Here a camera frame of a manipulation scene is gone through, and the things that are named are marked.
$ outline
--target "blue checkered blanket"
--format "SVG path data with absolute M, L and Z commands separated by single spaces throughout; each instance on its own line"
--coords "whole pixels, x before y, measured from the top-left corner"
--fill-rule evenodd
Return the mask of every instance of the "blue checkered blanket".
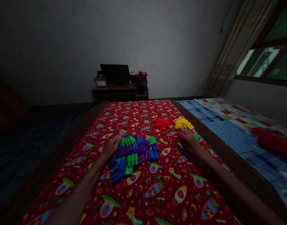
M 287 208 L 287 159 L 261 148 L 256 137 L 247 134 L 195 100 L 179 103 L 265 177 L 277 190 Z

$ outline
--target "baseboard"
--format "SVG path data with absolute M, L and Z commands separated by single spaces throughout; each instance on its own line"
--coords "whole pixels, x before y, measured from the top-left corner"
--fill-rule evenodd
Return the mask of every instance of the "baseboard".
M 98 103 L 89 102 L 89 103 L 62 104 L 62 105 L 32 106 L 32 109 L 36 115 L 46 115 L 46 114 L 85 112 L 96 105 L 98 105 Z
M 201 99 L 201 98 L 206 98 L 206 96 L 188 96 L 188 97 L 173 97 L 173 98 L 152 98 L 149 100 L 175 100 L 175 101 L 184 101 L 184 100 L 192 100 L 192 99 Z

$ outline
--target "window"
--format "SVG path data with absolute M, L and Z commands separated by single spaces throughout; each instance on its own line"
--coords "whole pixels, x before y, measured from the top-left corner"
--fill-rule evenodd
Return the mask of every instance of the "window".
M 287 1 L 274 9 L 235 78 L 287 83 Z

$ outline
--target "red plastic object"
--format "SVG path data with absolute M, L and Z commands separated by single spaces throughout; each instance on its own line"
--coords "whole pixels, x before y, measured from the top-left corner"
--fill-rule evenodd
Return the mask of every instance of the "red plastic object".
M 159 130 L 163 130 L 163 131 L 167 130 L 168 127 L 171 125 L 168 120 L 165 120 L 163 118 L 158 119 L 158 120 L 154 119 L 153 122 L 154 122 L 153 124 L 154 127 L 158 128 Z
M 140 76 L 147 76 L 147 73 L 146 73 L 146 72 L 139 71 L 139 75 L 140 75 Z
M 257 144 L 287 156 L 287 138 L 279 131 L 253 128 L 252 135 L 258 137 Z

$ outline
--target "wooden desk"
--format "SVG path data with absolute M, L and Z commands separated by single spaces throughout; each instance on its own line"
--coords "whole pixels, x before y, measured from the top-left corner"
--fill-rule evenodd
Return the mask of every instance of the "wooden desk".
M 107 87 L 95 87 L 92 92 L 99 102 L 116 102 L 120 99 L 134 101 L 137 100 L 136 89 L 135 85 L 109 85 Z
M 95 87 L 92 89 L 92 93 L 99 102 L 149 100 L 148 89 L 147 94 L 139 94 L 137 89 L 138 79 L 147 81 L 147 76 L 132 75 L 131 80 L 133 84 L 131 85 L 108 85 L 106 87 Z

